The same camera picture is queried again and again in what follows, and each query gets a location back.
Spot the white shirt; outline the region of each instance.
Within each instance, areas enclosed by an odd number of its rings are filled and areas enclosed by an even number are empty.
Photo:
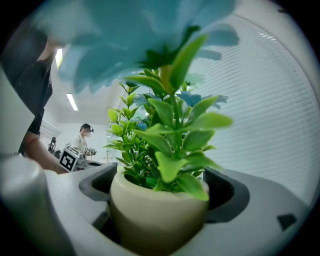
[[[71,140],[71,147],[77,148],[80,151],[80,153],[84,153],[86,151],[87,141],[79,133]]]

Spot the person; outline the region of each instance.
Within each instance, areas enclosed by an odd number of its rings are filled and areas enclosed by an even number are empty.
[[[59,160],[40,141],[44,107],[53,93],[50,72],[58,46],[25,20],[7,42],[0,63],[12,87],[34,114],[19,152],[38,162],[43,169],[63,174],[66,171]]]
[[[80,151],[80,153],[86,153],[87,141],[85,138],[91,137],[91,126],[87,123],[84,123],[78,135],[76,135],[71,141],[71,147]]]

